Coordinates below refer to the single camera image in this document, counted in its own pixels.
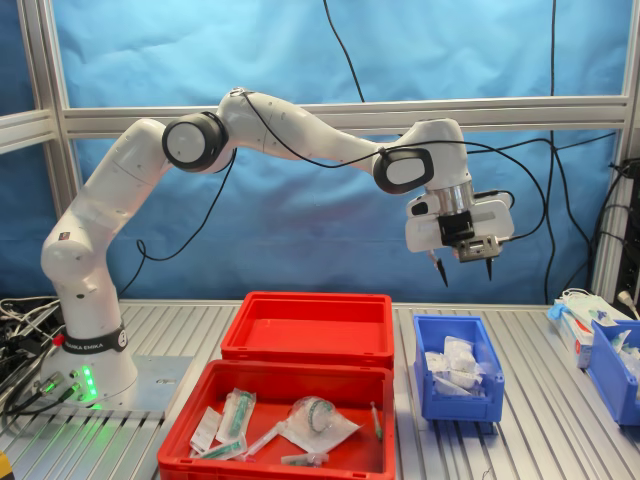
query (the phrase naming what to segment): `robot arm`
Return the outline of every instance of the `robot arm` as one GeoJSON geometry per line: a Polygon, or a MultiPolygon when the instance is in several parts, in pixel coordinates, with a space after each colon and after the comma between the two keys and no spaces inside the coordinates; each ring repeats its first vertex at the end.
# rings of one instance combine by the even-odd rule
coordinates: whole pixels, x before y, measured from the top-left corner
{"type": "Polygon", "coordinates": [[[435,258],[433,250],[450,246],[461,261],[497,256],[500,240],[513,233],[509,202],[500,195],[476,201],[464,145],[420,144],[434,139],[460,142],[462,133],[456,122],[443,119],[418,122],[395,142],[375,143],[335,130],[284,100],[243,89],[226,95],[216,114],[187,115],[166,128],[154,120],[137,121],[45,241],[42,268],[60,298],[66,330],[62,351],[44,362],[42,377],[61,372],[70,378],[91,369],[91,384],[77,379],[80,394],[68,401],[77,405],[133,384],[136,368],[125,349],[107,248],[169,168],[217,172],[239,147],[291,160],[303,156],[339,164],[363,158],[351,166],[370,174],[385,192],[426,189],[407,207],[409,250],[435,258]]]}

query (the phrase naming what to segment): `blue storage bin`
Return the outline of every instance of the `blue storage bin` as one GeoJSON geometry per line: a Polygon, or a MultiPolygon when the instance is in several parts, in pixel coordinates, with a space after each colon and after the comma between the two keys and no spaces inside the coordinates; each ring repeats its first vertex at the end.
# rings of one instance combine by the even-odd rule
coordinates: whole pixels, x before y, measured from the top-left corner
{"type": "Polygon", "coordinates": [[[592,322],[593,348],[588,372],[616,423],[640,425],[640,402],[636,400],[638,381],[611,346],[616,335],[631,330],[625,343],[640,347],[640,322],[618,320],[617,323],[616,327],[602,327],[592,322]]]}
{"type": "Polygon", "coordinates": [[[416,329],[416,361],[414,369],[422,416],[427,420],[470,420],[499,422],[502,418],[504,375],[487,331],[479,317],[414,315],[416,329]],[[441,395],[433,386],[425,352],[444,352],[445,337],[473,342],[473,356],[486,370],[482,386],[486,397],[441,395]]]}

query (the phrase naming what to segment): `blue fabric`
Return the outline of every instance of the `blue fabric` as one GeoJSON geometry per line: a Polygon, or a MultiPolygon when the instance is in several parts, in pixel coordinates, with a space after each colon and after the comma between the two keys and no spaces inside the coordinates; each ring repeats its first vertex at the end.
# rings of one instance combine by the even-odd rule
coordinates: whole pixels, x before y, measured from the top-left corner
{"type": "Polygon", "coordinates": [[[56,223],[42,145],[0,156],[0,298],[53,293],[40,251],[56,223]]]}
{"type": "Polygon", "coordinates": [[[0,2],[0,59],[0,116],[33,110],[18,8],[10,0],[0,2]]]}
{"type": "MultiPolygon", "coordinates": [[[[368,101],[549,92],[550,2],[329,4],[368,101]]],[[[557,95],[621,92],[630,8],[630,0],[559,2],[557,95]]],[[[358,101],[320,0],[283,0],[277,8],[265,0],[236,0],[233,7],[195,0],[65,0],[55,2],[55,14],[74,107],[216,104],[236,85],[296,103],[358,101]]],[[[13,101],[13,95],[0,91],[0,104],[13,101]]],[[[602,133],[558,132],[556,137],[564,145],[602,133]]],[[[467,138],[501,146],[538,135],[547,133],[467,138]]],[[[85,178],[111,143],[77,142],[85,178]]],[[[574,215],[588,233],[606,191],[612,152],[612,138],[562,152],[574,215]]],[[[512,153],[545,183],[548,148],[534,144],[512,153]]],[[[10,168],[2,163],[0,168],[10,168]]],[[[27,210],[16,206],[5,214],[12,230],[3,235],[10,235],[11,243],[0,244],[0,268],[11,278],[3,278],[0,290],[41,292],[50,289],[46,281],[39,283],[37,245],[52,225],[45,199],[49,188],[35,155],[12,164],[11,175],[0,177],[0,190],[13,202],[21,196],[27,210]],[[22,170],[31,164],[35,174],[22,170]],[[22,193],[35,182],[33,175],[40,179],[33,184],[39,193],[22,193]],[[31,209],[41,213],[27,221],[31,209]],[[33,239],[31,247],[27,239],[33,239]]],[[[476,190],[507,188],[516,194],[518,233],[537,223],[537,191],[518,167],[483,154],[470,158],[470,169],[476,190]]],[[[173,253],[200,224],[221,180],[222,175],[167,174],[109,251],[118,287],[137,267],[134,239],[144,239],[152,255],[173,253]]],[[[356,170],[327,171],[241,151],[205,229],[174,260],[147,262],[127,296],[241,298],[251,290],[273,289],[382,292],[396,301],[542,301],[549,255],[545,227],[505,247],[491,283],[483,264],[460,265],[444,253],[451,285],[446,289],[429,260],[405,246],[405,205],[415,195],[384,194],[356,170]]],[[[554,292],[586,255],[568,223],[562,195],[556,181],[554,292]]]]}
{"type": "MultiPolygon", "coordinates": [[[[620,94],[631,0],[563,0],[556,95],[620,94]]],[[[368,101],[549,94],[549,0],[329,0],[368,101]]],[[[211,105],[234,86],[357,102],[321,0],[55,2],[74,107],[211,105]]]]}

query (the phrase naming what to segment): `slotted metal surface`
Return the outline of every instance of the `slotted metal surface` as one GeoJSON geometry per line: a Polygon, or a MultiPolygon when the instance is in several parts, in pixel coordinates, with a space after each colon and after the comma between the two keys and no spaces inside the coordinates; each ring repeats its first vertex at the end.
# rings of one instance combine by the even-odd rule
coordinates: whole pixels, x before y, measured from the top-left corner
{"type": "MultiPolygon", "coordinates": [[[[156,452],[239,302],[126,301],[122,316],[138,354],[194,356],[166,420],[96,411],[19,417],[0,435],[16,478],[159,478],[156,452]]],[[[540,307],[395,305],[396,477],[398,479],[640,478],[640,429],[619,428],[589,377],[540,307]],[[414,313],[483,318],[506,378],[495,433],[478,424],[425,422],[413,393],[414,313]]]]}

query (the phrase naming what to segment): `metal profile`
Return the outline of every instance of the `metal profile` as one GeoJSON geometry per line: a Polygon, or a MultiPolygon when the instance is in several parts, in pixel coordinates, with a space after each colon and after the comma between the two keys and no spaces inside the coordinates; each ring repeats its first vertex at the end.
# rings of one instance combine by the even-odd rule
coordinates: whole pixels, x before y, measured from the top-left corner
{"type": "Polygon", "coordinates": [[[0,117],[0,154],[53,140],[55,137],[49,110],[32,110],[0,117]]]}
{"type": "MultiPolygon", "coordinates": [[[[355,135],[401,133],[415,122],[453,118],[467,131],[617,129],[628,97],[518,97],[357,104],[301,105],[334,128],[355,135]]],[[[112,138],[140,118],[169,123],[216,106],[73,108],[63,112],[69,138],[112,138]]]]}
{"type": "MultiPolygon", "coordinates": [[[[633,13],[631,15],[631,26],[629,28],[629,46],[627,48],[627,62],[625,68],[625,80],[623,94],[629,99],[626,109],[624,127],[618,136],[618,146],[614,163],[620,165],[626,158],[640,155],[640,130],[637,129],[636,122],[640,121],[638,112],[638,89],[640,89],[640,2],[633,2],[633,13]]],[[[611,182],[617,177],[617,172],[613,171],[611,182]]],[[[616,191],[611,196],[611,204],[629,205],[631,201],[631,191],[633,180],[621,179],[616,191]]],[[[607,212],[605,220],[602,222],[602,230],[623,238],[627,227],[627,210],[624,208],[612,208],[607,212]]],[[[600,247],[596,256],[594,277],[591,288],[601,295],[607,302],[613,302],[616,295],[616,283],[620,270],[620,260],[623,253],[622,244],[619,240],[602,236],[600,247]]]]}
{"type": "Polygon", "coordinates": [[[66,129],[61,125],[61,112],[68,108],[68,101],[51,4],[46,0],[17,0],[17,3],[36,108],[50,112],[55,133],[44,144],[44,152],[53,203],[60,217],[82,182],[66,129]]]}

